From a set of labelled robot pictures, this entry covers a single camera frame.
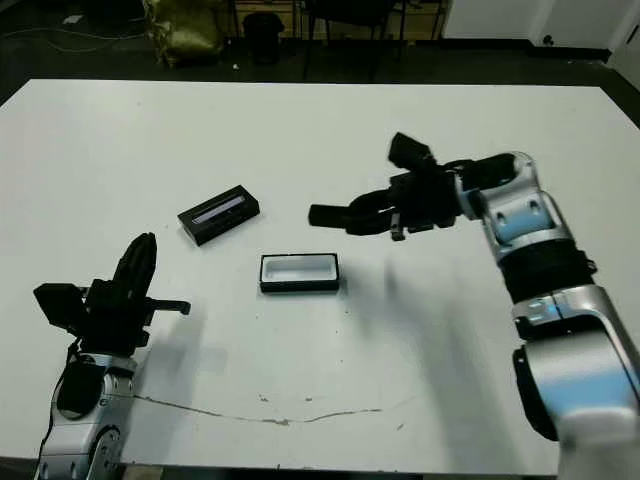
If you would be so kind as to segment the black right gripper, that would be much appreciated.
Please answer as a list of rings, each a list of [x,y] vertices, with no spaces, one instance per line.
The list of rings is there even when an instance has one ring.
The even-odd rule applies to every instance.
[[[455,174],[442,167],[428,173],[396,175],[390,179],[389,189],[374,190],[350,202],[352,214],[370,215],[352,217],[345,231],[354,236],[371,236],[390,229],[392,240],[402,241],[404,231],[449,228],[462,214],[455,183]],[[392,213],[383,212],[390,208]]]

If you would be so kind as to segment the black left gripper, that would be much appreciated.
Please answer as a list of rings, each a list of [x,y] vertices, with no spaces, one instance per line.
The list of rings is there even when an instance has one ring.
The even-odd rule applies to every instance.
[[[156,260],[155,235],[142,233],[127,247],[113,280],[92,282],[84,302],[86,315],[77,333],[81,351],[132,356],[137,348],[147,345],[149,332],[145,328],[156,311],[190,313],[187,301],[147,296]]]

